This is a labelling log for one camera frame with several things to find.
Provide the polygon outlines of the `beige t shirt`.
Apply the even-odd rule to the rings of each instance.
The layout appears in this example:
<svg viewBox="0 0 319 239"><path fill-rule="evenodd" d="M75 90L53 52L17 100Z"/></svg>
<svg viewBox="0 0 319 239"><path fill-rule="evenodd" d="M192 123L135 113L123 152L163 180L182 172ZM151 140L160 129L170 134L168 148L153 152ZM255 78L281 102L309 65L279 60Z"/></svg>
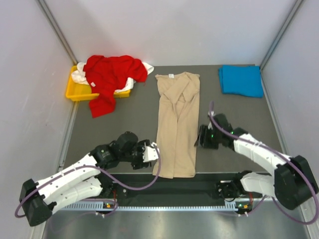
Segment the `beige t shirt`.
<svg viewBox="0 0 319 239"><path fill-rule="evenodd" d="M199 77L189 72L156 75L160 95L157 145L161 161L154 165L153 175L169 179L195 176Z"/></svg>

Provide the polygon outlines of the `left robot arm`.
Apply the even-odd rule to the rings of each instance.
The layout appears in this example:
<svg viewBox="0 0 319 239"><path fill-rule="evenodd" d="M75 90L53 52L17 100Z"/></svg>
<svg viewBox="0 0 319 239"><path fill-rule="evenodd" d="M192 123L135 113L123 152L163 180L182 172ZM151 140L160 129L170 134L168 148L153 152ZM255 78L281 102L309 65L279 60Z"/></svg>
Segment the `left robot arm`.
<svg viewBox="0 0 319 239"><path fill-rule="evenodd" d="M116 179L107 170L128 162L134 170L150 167L158 160L157 144L140 141L132 132L96 146L76 163L42 180L22 184L19 210L31 227L46 222L64 207L92 197L109 197Z"/></svg>

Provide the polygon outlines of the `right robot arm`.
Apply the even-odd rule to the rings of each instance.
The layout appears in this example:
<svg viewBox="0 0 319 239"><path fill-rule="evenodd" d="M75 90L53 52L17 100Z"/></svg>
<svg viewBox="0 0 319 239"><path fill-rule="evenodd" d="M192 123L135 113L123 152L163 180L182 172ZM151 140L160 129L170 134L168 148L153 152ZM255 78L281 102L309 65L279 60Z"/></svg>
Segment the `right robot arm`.
<svg viewBox="0 0 319 239"><path fill-rule="evenodd" d="M238 173L232 185L238 197L256 192L274 197L286 209L293 210L319 192L304 157L273 150L246 130L233 128L224 114L214 115L208 125L202 124L195 142L195 146L207 149L218 149L220 145L249 158L268 172L268 175L249 170Z"/></svg>

